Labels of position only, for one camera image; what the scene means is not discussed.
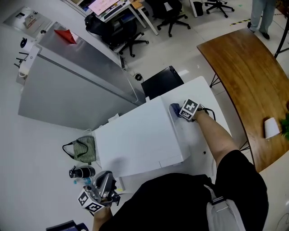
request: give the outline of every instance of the green bag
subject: green bag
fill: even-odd
[[[74,156],[68,153],[64,149],[65,146],[69,146],[69,145],[73,145]],[[62,149],[72,159],[76,161],[81,161],[81,162],[89,163],[89,164],[93,161],[96,161],[95,143],[94,143],[93,136],[84,136],[84,137],[78,138],[77,140],[72,141],[71,143],[63,145]]]

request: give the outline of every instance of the red object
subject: red object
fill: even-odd
[[[74,40],[74,38],[72,37],[72,34],[70,32],[70,30],[67,31],[62,31],[62,30],[54,30],[57,34],[59,34],[61,37],[63,37],[64,39],[66,39],[68,42],[70,42],[71,44],[76,44],[76,41]]]

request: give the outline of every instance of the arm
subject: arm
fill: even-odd
[[[100,227],[112,218],[110,207],[104,207],[99,212],[94,214],[93,231],[99,231]]]
[[[200,125],[217,167],[230,151],[239,150],[230,134],[204,111],[197,111],[194,119]]]

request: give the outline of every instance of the green plant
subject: green plant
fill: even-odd
[[[289,140],[289,113],[286,114],[286,119],[281,120],[282,134]]]

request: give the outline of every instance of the black shirt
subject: black shirt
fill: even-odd
[[[228,153],[217,169],[215,185],[205,175],[172,173],[145,182],[100,231],[208,230],[206,205],[216,196],[235,202],[246,231],[263,230],[268,214],[267,187],[239,151]]]

